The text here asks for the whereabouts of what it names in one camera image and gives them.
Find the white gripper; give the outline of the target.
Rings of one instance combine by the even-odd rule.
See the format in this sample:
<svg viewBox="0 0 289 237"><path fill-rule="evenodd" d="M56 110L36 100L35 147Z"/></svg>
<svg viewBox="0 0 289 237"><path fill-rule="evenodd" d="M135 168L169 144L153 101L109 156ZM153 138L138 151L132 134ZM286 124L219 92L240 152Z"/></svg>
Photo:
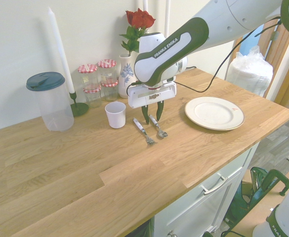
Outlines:
<svg viewBox="0 0 289 237"><path fill-rule="evenodd" d="M174 82L168 82L155 89L136 85L127 91L129 106L132 108L141 107L146 124L149 124L148 105L157 103L156 119L159 121L164 109L164 100L175 97L177 88Z"/></svg>

